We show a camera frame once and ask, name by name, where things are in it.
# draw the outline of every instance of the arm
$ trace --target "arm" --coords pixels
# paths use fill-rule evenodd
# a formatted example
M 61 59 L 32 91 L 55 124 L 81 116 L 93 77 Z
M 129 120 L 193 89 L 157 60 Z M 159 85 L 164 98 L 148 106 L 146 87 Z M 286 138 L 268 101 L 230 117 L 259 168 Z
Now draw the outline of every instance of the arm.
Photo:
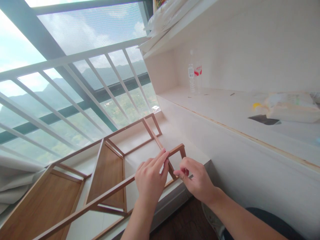
M 192 179 L 188 178 L 189 170 L 193 174 Z M 217 215 L 235 240 L 286 239 L 229 198 L 220 188 L 215 187 L 201 163 L 185 157 L 180 164 L 180 170 L 174 171 L 174 174 L 182 179 L 188 190 L 197 199 Z
M 153 214 L 167 181 L 168 155 L 169 152 L 163 148 L 155 158 L 149 158 L 138 167 L 135 181 L 139 198 L 121 240 L 149 239 Z

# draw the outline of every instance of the right hand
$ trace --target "right hand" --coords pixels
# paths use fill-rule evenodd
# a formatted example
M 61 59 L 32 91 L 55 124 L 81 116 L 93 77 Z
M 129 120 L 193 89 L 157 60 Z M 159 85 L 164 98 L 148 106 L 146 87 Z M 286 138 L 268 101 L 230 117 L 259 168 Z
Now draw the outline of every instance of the right hand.
M 193 174 L 191 179 L 188 177 L 189 171 Z M 175 170 L 173 173 L 184 182 L 198 200 L 207 206 L 214 202 L 219 188 L 212 184 L 204 165 L 192 158 L 184 157 L 180 163 L 180 170 Z

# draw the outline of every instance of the hand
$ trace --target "hand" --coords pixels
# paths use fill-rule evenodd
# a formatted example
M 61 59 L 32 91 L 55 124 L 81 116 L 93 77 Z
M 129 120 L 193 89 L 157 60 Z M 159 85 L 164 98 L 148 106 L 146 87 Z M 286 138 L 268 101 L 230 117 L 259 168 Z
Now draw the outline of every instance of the hand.
M 142 162 L 137 169 L 135 181 L 139 191 L 138 202 L 146 207 L 155 209 L 163 192 L 169 171 L 168 155 L 169 152 L 163 148 L 155 158 Z
M 189 171 L 192 172 L 193 178 L 189 178 Z M 184 157 L 180 163 L 180 170 L 173 172 L 186 185 L 187 189 L 201 202 L 207 206 L 211 205 L 217 191 L 204 166 L 196 160 Z

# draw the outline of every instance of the dark pants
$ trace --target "dark pants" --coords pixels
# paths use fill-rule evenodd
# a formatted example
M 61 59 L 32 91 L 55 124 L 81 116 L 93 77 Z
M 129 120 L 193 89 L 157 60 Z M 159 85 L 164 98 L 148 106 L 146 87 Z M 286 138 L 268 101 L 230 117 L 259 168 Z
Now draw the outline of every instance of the dark pants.
M 292 227 L 290 227 L 285 221 L 273 215 L 272 213 L 266 212 L 259 208 L 246 208 L 247 211 L 251 212 L 257 218 L 264 221 L 278 233 L 282 234 L 288 240 L 304 240 L 304 238 L 297 233 Z M 223 232 L 225 240 L 233 240 L 227 229 Z

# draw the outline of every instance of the white curtain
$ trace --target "white curtain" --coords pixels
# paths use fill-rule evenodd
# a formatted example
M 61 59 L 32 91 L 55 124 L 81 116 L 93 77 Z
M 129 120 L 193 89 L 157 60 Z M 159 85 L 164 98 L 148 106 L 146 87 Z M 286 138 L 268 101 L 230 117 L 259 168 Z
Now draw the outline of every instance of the white curtain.
M 0 215 L 35 182 L 44 165 L 0 156 Z

